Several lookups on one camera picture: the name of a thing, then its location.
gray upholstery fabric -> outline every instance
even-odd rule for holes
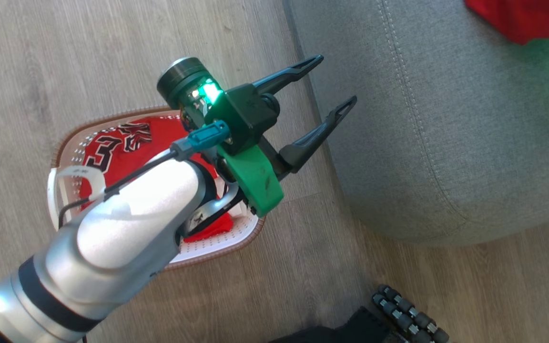
[[[291,0],[329,139],[368,227],[466,245],[549,221],[549,40],[509,43],[462,0]]]

red cloth on sofa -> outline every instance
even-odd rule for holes
[[[187,132],[177,117],[147,117],[123,124],[111,132],[100,132],[85,148],[84,165],[100,169],[105,184],[112,185],[131,172],[146,164],[156,154],[171,146],[173,141],[183,138]],[[194,154],[192,161],[207,168],[212,178],[217,178],[214,167]],[[90,183],[82,181],[80,198],[92,193]],[[222,215],[203,232],[184,239],[186,242],[200,241],[222,232],[229,232],[233,221],[228,213]]]
[[[466,5],[514,43],[549,38],[549,0],[466,0]]]

black lettering on jersey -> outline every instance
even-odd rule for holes
[[[109,165],[112,162],[112,151],[116,146],[122,144],[122,139],[102,135],[94,141],[99,144],[96,148],[96,156],[89,156],[86,160],[86,165],[88,167],[98,168],[103,173],[107,173],[107,170],[109,170]]]
[[[131,152],[139,149],[141,143],[147,143],[152,141],[152,132],[150,131],[150,125],[147,123],[129,123],[118,126],[118,129],[124,137],[124,151]]]

green light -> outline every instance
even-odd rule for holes
[[[200,93],[205,94],[205,96],[207,96],[207,98],[209,99],[209,102],[211,102],[211,104],[214,104],[215,100],[217,100],[217,97],[220,96],[220,94],[223,93],[223,91],[221,89],[218,89],[215,84],[203,85],[202,87],[200,87],[198,89],[198,91]]]

wooden floor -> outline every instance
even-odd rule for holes
[[[0,0],[0,278],[54,234],[46,178],[65,132],[162,104],[157,78],[182,56],[227,87],[297,60],[280,2],[217,4]],[[316,124],[309,98],[303,83],[281,93],[276,146]],[[284,190],[251,245],[159,275],[90,341],[264,342],[340,325],[386,282],[460,343],[549,342],[549,224],[468,248],[396,243],[353,220],[326,150]]]

